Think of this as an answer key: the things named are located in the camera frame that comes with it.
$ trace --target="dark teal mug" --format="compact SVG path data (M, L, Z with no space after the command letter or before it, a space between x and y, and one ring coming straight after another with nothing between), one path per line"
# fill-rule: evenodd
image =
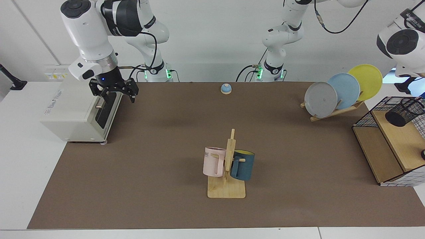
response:
M230 171L232 178L248 181L251 179L255 153L246 150L235 150L233 165Z

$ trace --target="wooden shelf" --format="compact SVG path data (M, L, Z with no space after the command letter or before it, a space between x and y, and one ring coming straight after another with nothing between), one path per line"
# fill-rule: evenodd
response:
M379 128L353 127L357 140L378 183L403 174L396 157Z
M425 165L421 157L421 151L425 149L425 140L410 122L404 127L396 127L385 118L387 111L372 111L372 115L391 150L397 158L404 172Z

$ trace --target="light blue plate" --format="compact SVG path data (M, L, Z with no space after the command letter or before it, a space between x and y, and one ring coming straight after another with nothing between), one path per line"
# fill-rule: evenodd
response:
M357 79L348 73L339 73L328 80L338 95L338 110L346 109L356 103L360 95L360 85Z

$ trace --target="wire basket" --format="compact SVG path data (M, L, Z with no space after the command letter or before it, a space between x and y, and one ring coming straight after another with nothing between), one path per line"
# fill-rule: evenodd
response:
M423 115L424 105L412 98L403 98L398 105L385 114L392 125L403 127L419 115Z

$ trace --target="brown table mat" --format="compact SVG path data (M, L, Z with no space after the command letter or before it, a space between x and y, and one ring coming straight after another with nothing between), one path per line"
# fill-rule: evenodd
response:
M425 226L413 188L380 187L351 126L299 104L311 83L140 83L105 146L68 143L28 229ZM204 147L256 153L245 199L207 198Z

